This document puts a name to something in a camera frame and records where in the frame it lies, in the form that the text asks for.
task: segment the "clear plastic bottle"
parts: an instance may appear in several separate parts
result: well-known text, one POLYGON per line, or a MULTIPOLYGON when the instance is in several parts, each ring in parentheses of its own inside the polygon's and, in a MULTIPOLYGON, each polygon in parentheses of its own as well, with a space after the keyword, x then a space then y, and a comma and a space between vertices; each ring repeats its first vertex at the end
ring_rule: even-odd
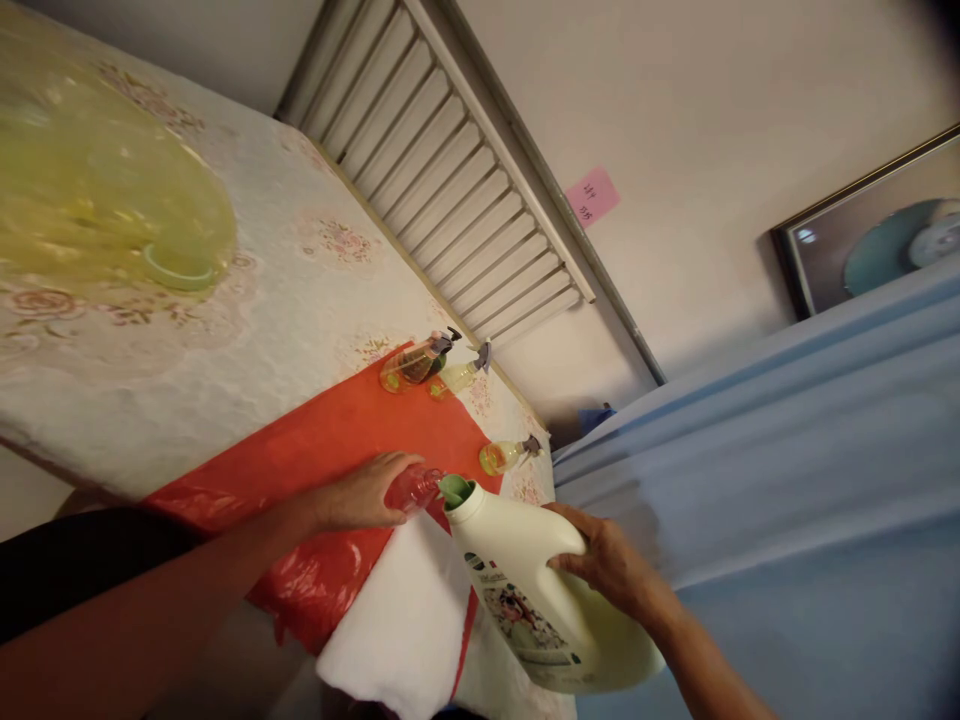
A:
POLYGON ((523 442, 501 440, 490 443, 480 451, 480 467, 487 475, 503 475, 516 465, 520 458, 526 458, 527 453, 534 457, 543 453, 540 441, 533 435, 523 442))
POLYGON ((479 348, 473 349, 478 353, 476 360, 444 368, 433 376, 429 385, 430 397, 438 402, 445 400, 464 388, 470 387, 481 370, 490 372, 490 361, 493 356, 493 346, 490 341, 487 340, 479 348))
POLYGON ((443 480, 444 472, 426 465, 411 465, 387 489, 383 504, 391 510, 402 510, 412 515, 423 510, 439 493, 437 484, 443 480))
POLYGON ((393 355, 380 370, 380 384, 383 389, 396 394, 422 383, 430 377, 437 359, 450 351, 455 339, 457 338, 435 331, 428 340, 393 355))

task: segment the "person's right hand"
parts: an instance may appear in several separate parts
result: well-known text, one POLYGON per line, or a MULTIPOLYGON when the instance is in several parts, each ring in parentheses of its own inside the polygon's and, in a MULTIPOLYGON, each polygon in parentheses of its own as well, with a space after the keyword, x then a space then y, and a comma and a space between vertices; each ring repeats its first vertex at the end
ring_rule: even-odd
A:
POLYGON ((676 602, 669 585, 624 536, 613 520, 588 515, 562 503, 544 505, 562 515, 587 538, 586 555, 557 555, 547 564, 586 580, 621 612, 641 625, 654 623, 676 602))
POLYGON ((397 475, 422 462, 419 455, 383 453, 342 480, 311 490, 307 497, 319 529, 329 532, 402 525, 407 516, 386 507, 383 498, 397 475))

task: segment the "picture frame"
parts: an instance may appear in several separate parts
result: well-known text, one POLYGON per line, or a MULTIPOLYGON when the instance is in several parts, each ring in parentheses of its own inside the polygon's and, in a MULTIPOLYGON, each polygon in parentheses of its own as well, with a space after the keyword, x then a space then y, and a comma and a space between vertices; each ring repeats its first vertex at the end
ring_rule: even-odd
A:
MULTIPOLYGON (((960 213, 960 123, 770 231, 797 320, 919 269, 911 239, 952 251, 947 230, 938 238, 919 231, 951 222, 953 213, 960 213)), ((956 224, 960 243, 960 214, 956 224)))

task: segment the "green bottle cap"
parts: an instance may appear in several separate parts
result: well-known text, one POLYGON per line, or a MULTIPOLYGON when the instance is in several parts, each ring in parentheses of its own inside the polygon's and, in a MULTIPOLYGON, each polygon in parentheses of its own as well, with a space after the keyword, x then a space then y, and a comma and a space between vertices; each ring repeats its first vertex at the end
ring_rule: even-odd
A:
POLYGON ((438 487, 443 499, 444 510, 456 510, 467 501, 473 493, 473 487, 461 475, 447 475, 440 481, 438 487))

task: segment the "pump dispenser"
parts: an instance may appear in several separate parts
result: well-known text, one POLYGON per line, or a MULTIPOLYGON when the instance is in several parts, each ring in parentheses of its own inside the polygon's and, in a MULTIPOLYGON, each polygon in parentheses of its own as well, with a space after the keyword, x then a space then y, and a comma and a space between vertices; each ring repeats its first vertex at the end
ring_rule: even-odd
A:
POLYGON ((450 351, 453 342, 454 338, 446 333, 433 332, 429 340, 393 355, 380 371, 380 384, 383 389, 387 392, 402 393, 412 385, 422 383, 430 375, 434 362, 450 351))

